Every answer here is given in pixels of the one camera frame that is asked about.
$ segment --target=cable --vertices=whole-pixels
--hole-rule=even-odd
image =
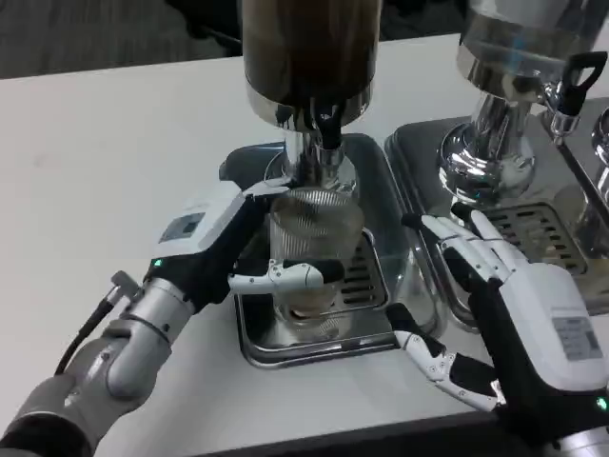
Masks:
[[[114,305],[104,298],[95,309],[94,312],[89,316],[85,324],[78,330],[78,334],[71,341],[68,348],[64,352],[59,365],[55,369],[55,376],[63,374],[68,366],[69,361],[76,352],[76,349],[85,341],[89,335],[99,326],[99,324],[108,316],[108,314],[114,309]]]

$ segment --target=floor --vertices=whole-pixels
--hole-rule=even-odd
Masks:
[[[451,1],[406,18],[387,7],[382,35],[448,33],[461,22]],[[213,39],[192,39],[165,0],[0,0],[0,79],[225,55]]]

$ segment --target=white table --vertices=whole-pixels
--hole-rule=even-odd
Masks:
[[[609,33],[599,42],[609,48]],[[382,44],[372,107],[348,130],[382,144],[403,124],[471,113],[478,92],[456,69],[457,45],[456,35]],[[609,95],[609,71],[592,95]],[[0,101],[4,427],[110,275],[141,277],[167,221],[226,155],[283,134],[249,109],[242,59],[6,80]],[[609,348],[609,318],[595,326]],[[442,340],[487,357],[476,335],[451,328]],[[199,455],[467,411],[398,351],[254,368],[225,303],[191,321],[150,400],[97,455]]]

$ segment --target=stainless steel drip tray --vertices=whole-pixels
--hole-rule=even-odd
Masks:
[[[567,139],[567,145],[593,180],[602,167],[592,150],[590,135],[595,120],[608,104],[607,99],[588,102],[578,130]],[[387,158],[410,211],[450,214],[454,197],[442,187],[439,179],[437,151],[445,134],[467,121],[468,118],[463,117],[406,125],[387,140]],[[532,261],[567,268],[592,313],[608,312],[609,288],[605,278],[609,261],[590,247],[594,242],[587,236],[589,230],[586,232],[586,227],[582,226],[582,221],[594,220],[596,213],[586,207],[576,176],[550,141],[539,118],[532,116],[529,119],[525,137],[536,156],[531,186],[521,197],[504,199],[485,212],[507,239]],[[421,236],[419,243],[423,257],[434,272],[439,294],[459,321],[474,327],[466,305],[467,294],[453,280],[438,248]]]
[[[273,367],[393,348],[395,340],[383,312],[388,299],[372,236],[365,230],[334,304],[319,317],[280,312],[271,295],[236,297],[244,352],[250,362]]]
[[[442,302],[430,291],[433,282],[426,281],[426,265],[419,268],[411,249],[416,238],[401,225],[405,206],[383,150],[360,134],[345,135],[344,146],[359,175],[363,241],[335,306],[323,319],[278,319],[271,297],[235,297],[242,351],[257,367],[283,368],[395,348],[383,312],[388,303],[404,303],[429,332],[445,324]],[[272,169],[269,163],[281,165],[283,152],[282,143],[237,149],[222,165],[220,178],[246,189],[262,181]],[[245,260],[268,259],[267,243],[263,233]]]

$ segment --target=drip tray grate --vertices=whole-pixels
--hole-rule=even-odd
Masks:
[[[322,315],[380,307],[388,292],[370,234],[364,232],[330,310]]]
[[[585,259],[549,205],[490,209],[484,213],[501,235],[531,262],[554,264],[574,276],[586,272]]]

